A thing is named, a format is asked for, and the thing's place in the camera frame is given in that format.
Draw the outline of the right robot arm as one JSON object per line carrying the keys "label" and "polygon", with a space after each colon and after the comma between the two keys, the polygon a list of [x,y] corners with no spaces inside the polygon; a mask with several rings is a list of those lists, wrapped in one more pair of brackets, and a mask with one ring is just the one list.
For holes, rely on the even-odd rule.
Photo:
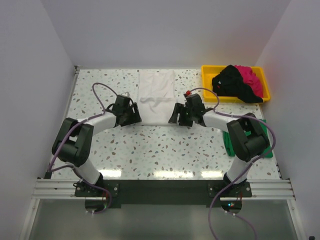
{"label": "right robot arm", "polygon": [[185,103],[175,103],[170,124],[192,127],[216,128],[229,134],[234,151],[234,159],[223,176],[223,185],[215,194],[233,197],[247,181],[248,172],[255,157],[261,157],[270,145],[269,138],[262,128],[263,122],[252,113],[232,115],[206,108],[197,93],[185,95]]}

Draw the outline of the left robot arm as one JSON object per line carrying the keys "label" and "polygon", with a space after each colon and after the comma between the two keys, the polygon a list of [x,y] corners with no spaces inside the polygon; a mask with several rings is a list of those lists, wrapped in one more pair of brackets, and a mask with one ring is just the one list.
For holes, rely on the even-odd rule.
{"label": "left robot arm", "polygon": [[68,117],[62,122],[52,146],[52,161],[59,159],[66,163],[66,167],[80,178],[75,185],[78,192],[109,198],[111,194],[104,186],[102,174],[89,160],[93,136],[141,121],[138,104],[125,95],[117,95],[115,102],[97,115],[84,119]]}

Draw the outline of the white t shirt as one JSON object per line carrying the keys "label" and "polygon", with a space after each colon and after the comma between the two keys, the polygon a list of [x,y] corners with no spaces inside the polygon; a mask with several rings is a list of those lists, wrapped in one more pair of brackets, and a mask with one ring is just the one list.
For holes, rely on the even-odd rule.
{"label": "white t shirt", "polygon": [[173,70],[139,73],[137,106],[144,126],[170,126],[174,111],[175,72]]}

